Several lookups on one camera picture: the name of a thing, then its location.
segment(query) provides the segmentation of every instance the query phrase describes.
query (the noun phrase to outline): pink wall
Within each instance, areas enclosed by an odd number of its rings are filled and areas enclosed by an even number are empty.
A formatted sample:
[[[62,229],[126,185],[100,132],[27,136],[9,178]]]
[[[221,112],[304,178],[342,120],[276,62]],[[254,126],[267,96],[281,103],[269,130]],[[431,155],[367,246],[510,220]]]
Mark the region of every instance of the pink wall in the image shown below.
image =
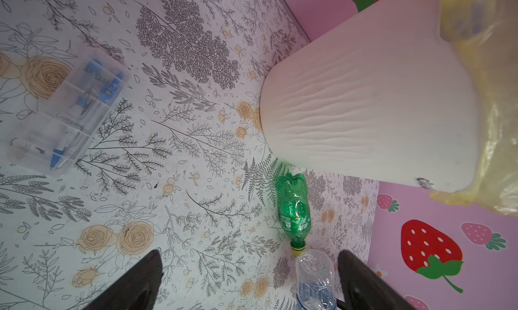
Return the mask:
[[[356,13],[353,0],[284,0],[311,41]]]
[[[379,196],[370,245],[369,267],[379,272],[379,275],[381,274],[383,279],[402,296],[411,295],[420,299],[430,310],[516,308],[518,218],[500,216],[477,205],[447,206],[432,200],[427,193],[428,190],[421,188],[380,183],[379,194],[390,197]],[[393,206],[399,209],[391,208],[392,212],[389,212],[386,209],[388,204],[383,202],[391,198],[397,201],[399,206],[396,204]],[[411,270],[405,264],[401,247],[402,244],[405,249],[410,246],[405,244],[405,241],[401,241],[401,227],[414,219],[427,223],[443,235],[450,237],[462,251],[464,263],[460,273],[447,278],[454,285],[462,288],[463,293],[455,291],[443,277],[431,280]],[[496,251],[489,250],[483,244],[476,245],[467,238],[469,232],[464,233],[461,229],[462,223],[486,225],[493,234],[501,235],[501,237],[495,237],[497,242],[502,242],[501,239],[506,240],[503,243],[506,248]],[[471,227],[471,233],[476,235],[474,229],[475,227]],[[412,246],[424,250],[431,246],[431,243],[429,247],[420,246],[420,243],[412,242]],[[437,249],[441,250],[437,253],[444,253],[439,245]]]

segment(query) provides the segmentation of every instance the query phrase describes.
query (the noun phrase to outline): pink strawberry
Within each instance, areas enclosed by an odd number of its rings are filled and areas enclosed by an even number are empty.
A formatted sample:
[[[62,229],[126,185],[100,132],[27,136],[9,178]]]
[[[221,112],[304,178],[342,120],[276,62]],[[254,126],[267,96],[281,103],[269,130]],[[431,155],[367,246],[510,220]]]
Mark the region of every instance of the pink strawberry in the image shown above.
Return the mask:
[[[382,210],[388,209],[388,212],[396,212],[399,210],[399,203],[386,194],[378,195],[378,205]]]
[[[506,248],[506,240],[499,233],[480,223],[463,223],[461,229],[468,239],[475,245],[486,245],[489,250]]]
[[[426,303],[424,303],[424,301],[421,301],[418,298],[414,298],[414,297],[407,295],[405,297],[405,301],[410,303],[410,305],[412,307],[416,308],[416,310],[430,310],[428,305],[426,305]]]
[[[443,277],[457,292],[446,276],[461,271],[462,250],[450,237],[419,220],[410,220],[401,227],[401,255],[405,264],[417,274],[431,280]]]

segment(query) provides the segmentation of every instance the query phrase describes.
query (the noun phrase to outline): green plastic bottle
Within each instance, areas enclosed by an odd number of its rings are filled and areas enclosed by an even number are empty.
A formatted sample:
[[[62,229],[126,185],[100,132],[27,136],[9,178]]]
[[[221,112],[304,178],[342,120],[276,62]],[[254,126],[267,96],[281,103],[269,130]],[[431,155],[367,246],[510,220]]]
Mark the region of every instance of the green plastic bottle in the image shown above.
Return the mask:
[[[279,202],[279,221],[290,240],[292,252],[299,256],[306,249],[306,236],[311,231],[308,185],[304,174],[291,173],[275,181]]]

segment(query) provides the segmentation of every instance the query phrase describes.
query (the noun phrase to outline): strawberry stem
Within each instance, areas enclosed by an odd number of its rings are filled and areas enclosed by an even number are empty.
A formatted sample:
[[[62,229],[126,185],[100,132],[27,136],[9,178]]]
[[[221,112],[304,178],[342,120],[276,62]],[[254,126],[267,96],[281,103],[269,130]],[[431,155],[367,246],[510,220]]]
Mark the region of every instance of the strawberry stem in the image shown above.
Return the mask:
[[[461,289],[460,287],[457,287],[457,286],[455,286],[455,284],[451,283],[450,280],[445,275],[443,275],[443,277],[446,280],[446,282],[448,282],[452,286],[452,288],[454,288],[458,293],[464,292],[463,289]]]

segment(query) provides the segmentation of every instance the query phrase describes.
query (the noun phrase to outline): floral tablecloth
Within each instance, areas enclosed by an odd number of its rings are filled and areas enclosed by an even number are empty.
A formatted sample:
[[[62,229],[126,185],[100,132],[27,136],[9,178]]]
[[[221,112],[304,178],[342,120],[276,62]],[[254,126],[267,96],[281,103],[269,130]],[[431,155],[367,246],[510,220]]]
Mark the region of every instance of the floral tablecloth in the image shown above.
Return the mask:
[[[64,177],[2,158],[0,308],[80,309],[152,249],[164,264],[157,309],[292,307],[294,258],[272,189],[287,167],[269,151],[258,106],[271,66],[305,44],[279,0],[0,4],[7,144],[82,47],[132,73]],[[308,245],[366,261],[378,183],[293,171],[309,184]]]

